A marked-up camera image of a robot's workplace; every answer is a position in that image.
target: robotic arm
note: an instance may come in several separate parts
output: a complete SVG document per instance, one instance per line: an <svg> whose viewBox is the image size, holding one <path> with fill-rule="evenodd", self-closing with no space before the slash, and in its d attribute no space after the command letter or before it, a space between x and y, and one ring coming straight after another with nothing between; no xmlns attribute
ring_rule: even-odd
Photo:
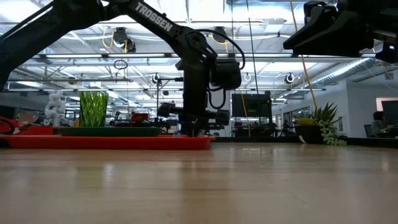
<svg viewBox="0 0 398 224"><path fill-rule="evenodd" d="M108 21L120 15L127 15L165 40L181 58L176 67L184 71L183 108L163 105L160 108L161 116L169 115L169 113L180 115L184 134L189 136L196 136L199 129L204 129L209 118L215 118L223 125L228 124L227 111L220 113L206 111L207 93L214 91L209 88L209 83L218 86L215 90L233 90L240 86L241 75L239 63L234 59L218 59L217 53L208 45L205 36L200 33L200 31L214 31L193 30L179 26L143 0L107 1L109 4L104 7L97 0L54 0L50 5L1 36L0 90L4 88L9 74L15 68L68 32L85 29L100 21ZM24 23L51 6L51 10L22 27Z"/></svg>
<svg viewBox="0 0 398 224"><path fill-rule="evenodd" d="M305 26L284 42L297 55L359 57L384 42L376 58L398 62L398 1L339 0L337 6L321 1L304 4Z"/></svg>

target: red tray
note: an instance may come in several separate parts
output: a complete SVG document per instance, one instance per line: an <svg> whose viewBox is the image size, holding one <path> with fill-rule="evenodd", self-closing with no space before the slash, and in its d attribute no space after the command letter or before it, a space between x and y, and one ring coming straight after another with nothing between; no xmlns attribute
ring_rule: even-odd
<svg viewBox="0 0 398 224"><path fill-rule="evenodd" d="M212 137L68 137L68 136L3 136L11 149L208 149Z"/></svg>

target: computer monitor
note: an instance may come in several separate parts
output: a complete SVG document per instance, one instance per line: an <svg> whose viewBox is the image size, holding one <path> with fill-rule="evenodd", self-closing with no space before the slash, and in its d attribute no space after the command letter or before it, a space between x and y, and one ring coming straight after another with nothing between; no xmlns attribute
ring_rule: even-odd
<svg viewBox="0 0 398 224"><path fill-rule="evenodd" d="M383 101L384 119L388 124L398 124L398 101Z"/></svg>
<svg viewBox="0 0 398 224"><path fill-rule="evenodd" d="M271 114L271 97L269 95L260 94L243 94L244 105L247 117L269 117ZM234 117L246 117L243 107L241 94L232 94L232 115Z"/></svg>

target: ceiling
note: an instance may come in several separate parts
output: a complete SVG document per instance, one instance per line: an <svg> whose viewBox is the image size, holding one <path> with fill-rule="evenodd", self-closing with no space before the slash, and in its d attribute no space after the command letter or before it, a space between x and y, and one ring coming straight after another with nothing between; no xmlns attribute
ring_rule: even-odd
<svg viewBox="0 0 398 224"><path fill-rule="evenodd" d="M48 4L51 0L2 0L0 1L0 34L7 32L36 10ZM305 81L303 65L299 58L281 58L291 53L283 49L283 42L295 32L290 3L286 0L145 0L159 12L166 13L167 17L181 26L194 29L214 29L223 26L227 35L247 54L248 62L242 70L242 88L256 86L254 76L257 75L259 88L292 88ZM294 14L298 28L303 27L304 1L293 1ZM126 27L128 36L134 40L137 53L147 54L138 58L123 59L128 61L128 68L117 70L114 61L120 58L73 58L74 54L123 54L124 50L112 44L112 33L117 27ZM219 54L236 53L238 51L232 44L219 44L212 36L207 37L208 43ZM108 79L108 81L92 83L96 88L129 89L132 92L116 92L120 99L133 99L141 105L152 105L154 100L151 95L155 91L138 92L143 88L153 88L152 77L158 73L163 78L182 77L183 73L175 68L178 58L164 57L153 58L149 53L172 53L172 49L145 27L136 23L128 16L119 16L111 21L100 22L88 29L76 30L65 35L42 53L69 54L70 58L51 58L46 60L29 60L21 65L19 70L10 78L26 80L46 79ZM251 54L258 54L253 60ZM341 62L352 62L355 58L309 58L306 62L308 74L313 78ZM293 85L286 85L284 78L288 74L297 78ZM122 77L130 82L121 81ZM14 88L32 88L32 86L11 83ZM90 83L66 82L41 83L43 86L57 88L90 88ZM182 83L169 82L163 86L168 88L182 88ZM181 91L172 91L169 96L161 98L181 99Z"/></svg>

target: potted plant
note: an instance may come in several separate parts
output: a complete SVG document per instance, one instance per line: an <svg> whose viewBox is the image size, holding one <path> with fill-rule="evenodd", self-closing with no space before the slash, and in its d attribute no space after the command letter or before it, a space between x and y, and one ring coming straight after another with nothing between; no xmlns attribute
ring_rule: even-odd
<svg viewBox="0 0 398 224"><path fill-rule="evenodd" d="M341 119L333 122L337 113L337 106L333 107L333 104L327 103L324 108L315 108L313 116L296 120L296 134L307 143L324 142L333 146L345 146L346 142L338 139L337 129L333 125Z"/></svg>

